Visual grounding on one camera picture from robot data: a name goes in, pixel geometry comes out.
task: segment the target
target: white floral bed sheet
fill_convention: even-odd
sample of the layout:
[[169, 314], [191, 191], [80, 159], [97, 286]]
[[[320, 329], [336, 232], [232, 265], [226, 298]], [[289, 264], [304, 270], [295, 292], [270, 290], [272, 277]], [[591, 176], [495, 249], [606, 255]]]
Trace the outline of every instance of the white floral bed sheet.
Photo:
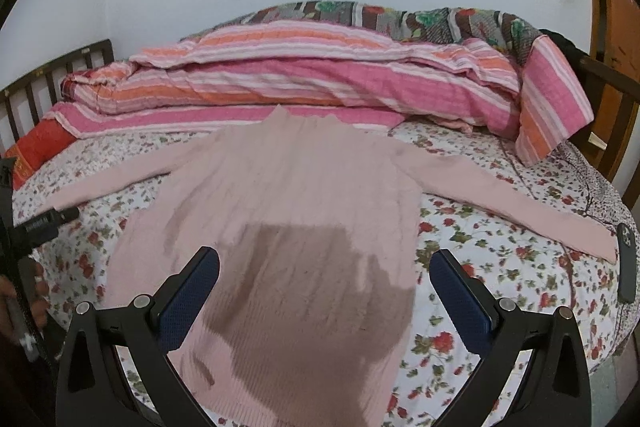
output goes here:
[[[619, 195], [571, 144], [526, 169], [513, 144], [480, 132], [470, 136], [431, 123], [406, 122], [390, 133], [396, 139], [437, 154], [462, 154], [532, 198], [565, 212], [604, 223], [610, 230], [624, 221], [638, 231]], [[124, 134], [79, 140], [44, 165], [15, 193], [17, 222], [33, 216], [57, 188], [105, 167], [194, 134]], [[106, 268], [127, 216], [149, 206], [162, 178], [149, 179], [81, 207], [80, 218], [63, 227], [60, 237], [35, 253], [51, 287], [52, 315], [64, 327], [76, 304], [98, 307], [108, 291]], [[559, 305], [574, 310], [590, 371], [621, 346], [639, 317], [639, 298], [618, 302], [618, 265], [569, 250], [554, 241], [466, 204], [424, 194], [417, 230], [416, 298], [412, 337], [390, 393], [384, 426], [428, 426], [473, 371], [478, 357], [460, 341], [428, 277], [431, 254], [448, 248], [464, 269], [480, 278], [494, 296], [508, 296], [529, 311], [551, 313]], [[521, 353], [510, 381], [487, 419], [500, 420], [522, 378], [528, 359]], [[127, 354], [121, 360], [140, 400], [150, 405]], [[219, 424], [233, 419], [212, 413]]]

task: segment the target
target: ribbed knit fabric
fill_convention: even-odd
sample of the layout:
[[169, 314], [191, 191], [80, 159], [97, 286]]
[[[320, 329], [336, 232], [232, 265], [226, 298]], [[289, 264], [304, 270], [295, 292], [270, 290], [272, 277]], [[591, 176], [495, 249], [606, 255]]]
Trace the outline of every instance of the ribbed knit fabric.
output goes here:
[[222, 271], [170, 354], [196, 399], [251, 427], [378, 427], [408, 340], [420, 194], [479, 204], [615, 261], [598, 223], [515, 192], [461, 156], [275, 110], [99, 172], [61, 208], [172, 172], [131, 216], [107, 306], [153, 294], [199, 247]]

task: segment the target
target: hand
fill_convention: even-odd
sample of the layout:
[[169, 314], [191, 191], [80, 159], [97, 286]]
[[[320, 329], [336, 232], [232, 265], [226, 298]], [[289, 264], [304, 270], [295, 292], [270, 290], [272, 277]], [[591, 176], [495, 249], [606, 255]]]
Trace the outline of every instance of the hand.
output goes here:
[[[36, 277], [42, 277], [44, 275], [42, 264], [36, 263], [35, 274]], [[36, 295], [38, 297], [31, 303], [31, 314], [37, 327], [42, 329], [47, 324], [47, 310], [50, 305], [49, 301], [45, 298], [49, 295], [49, 285], [46, 281], [41, 280], [36, 282]], [[11, 318], [6, 308], [6, 298], [16, 298], [15, 288], [7, 277], [0, 275], [0, 334], [13, 340], [14, 327], [11, 324]]]

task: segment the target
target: pink striped blanket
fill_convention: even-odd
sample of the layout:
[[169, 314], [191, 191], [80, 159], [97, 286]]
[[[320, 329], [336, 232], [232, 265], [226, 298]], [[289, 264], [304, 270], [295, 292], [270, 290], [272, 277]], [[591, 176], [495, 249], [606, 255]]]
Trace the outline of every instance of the pink striped blanket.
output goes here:
[[[76, 138], [91, 138], [139, 132], [211, 132], [227, 125], [244, 125], [264, 120], [274, 105], [229, 105], [214, 107], [163, 107], [108, 116], [81, 103], [58, 102], [44, 116], [55, 119]], [[388, 109], [369, 107], [318, 107], [289, 105], [296, 116], [334, 115], [344, 123], [380, 134], [388, 133], [404, 121], [404, 116]]]
[[487, 126], [532, 165], [593, 120], [553, 42], [522, 71], [484, 41], [397, 42], [363, 28], [282, 20], [228, 26], [197, 42], [142, 50], [69, 75], [69, 100], [103, 114], [182, 105], [302, 104], [388, 108]]

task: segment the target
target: blue gripper pad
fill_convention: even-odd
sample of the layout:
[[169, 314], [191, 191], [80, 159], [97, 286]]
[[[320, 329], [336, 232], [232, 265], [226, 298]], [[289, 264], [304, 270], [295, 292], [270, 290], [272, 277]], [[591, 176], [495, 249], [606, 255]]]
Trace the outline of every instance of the blue gripper pad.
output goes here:
[[169, 277], [158, 290], [156, 303], [161, 310], [156, 318], [156, 341], [162, 352], [182, 345], [219, 274], [218, 252], [201, 247], [187, 266], [178, 275]]
[[441, 251], [431, 256], [429, 278], [466, 350], [484, 357], [491, 350], [491, 320]]

